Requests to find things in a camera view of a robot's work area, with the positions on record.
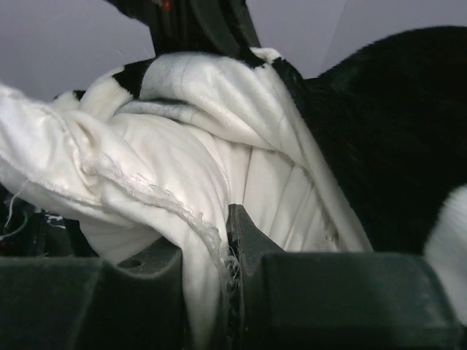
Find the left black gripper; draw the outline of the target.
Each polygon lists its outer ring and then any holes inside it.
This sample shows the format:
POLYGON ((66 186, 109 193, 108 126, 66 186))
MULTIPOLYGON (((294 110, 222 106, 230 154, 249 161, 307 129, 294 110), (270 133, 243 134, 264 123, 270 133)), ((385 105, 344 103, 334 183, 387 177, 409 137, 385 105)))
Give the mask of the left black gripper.
POLYGON ((260 41, 246 1, 109 0, 150 30, 156 55, 207 52, 238 58, 260 41))

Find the black white checkered pillowcase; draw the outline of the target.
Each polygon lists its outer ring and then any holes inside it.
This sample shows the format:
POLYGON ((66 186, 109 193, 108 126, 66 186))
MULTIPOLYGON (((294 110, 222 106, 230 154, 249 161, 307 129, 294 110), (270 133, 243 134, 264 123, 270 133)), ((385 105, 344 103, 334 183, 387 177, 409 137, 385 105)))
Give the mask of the black white checkered pillowcase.
POLYGON ((278 131, 290 102, 302 166, 339 233, 376 251, 423 254, 466 320, 466 29, 404 31, 314 79, 276 51, 237 59, 178 52, 131 63, 53 99, 101 119, 158 114, 216 133, 208 115, 261 112, 278 131))

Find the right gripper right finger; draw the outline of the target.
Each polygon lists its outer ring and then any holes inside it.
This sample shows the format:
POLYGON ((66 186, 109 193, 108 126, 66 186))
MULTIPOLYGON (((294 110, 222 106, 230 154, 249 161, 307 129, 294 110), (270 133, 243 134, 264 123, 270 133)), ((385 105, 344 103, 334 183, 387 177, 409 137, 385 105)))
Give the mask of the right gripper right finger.
POLYGON ((289 253, 229 208, 239 262, 233 349, 458 349, 460 323, 433 269, 391 253, 289 253))

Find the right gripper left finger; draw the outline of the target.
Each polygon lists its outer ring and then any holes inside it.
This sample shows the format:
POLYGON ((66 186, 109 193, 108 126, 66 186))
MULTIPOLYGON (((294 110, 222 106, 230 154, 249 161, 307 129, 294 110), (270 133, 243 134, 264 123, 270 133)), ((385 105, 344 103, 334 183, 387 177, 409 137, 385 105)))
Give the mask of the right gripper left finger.
POLYGON ((1 259, 3 349, 181 349, 182 256, 1 259))

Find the white pillow insert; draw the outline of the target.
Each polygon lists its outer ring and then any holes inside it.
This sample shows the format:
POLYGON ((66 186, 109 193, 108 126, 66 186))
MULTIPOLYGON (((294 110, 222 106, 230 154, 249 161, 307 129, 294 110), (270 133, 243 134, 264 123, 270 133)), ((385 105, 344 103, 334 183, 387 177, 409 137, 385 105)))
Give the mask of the white pillow insert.
POLYGON ((191 342, 207 349, 227 317, 225 223, 230 201, 251 201, 260 170, 293 168, 346 249, 370 243, 285 84, 216 77, 145 80, 141 101, 112 77, 81 101, 44 104, 1 87, 1 183, 23 200, 86 225, 116 261, 161 234, 182 250, 191 342))

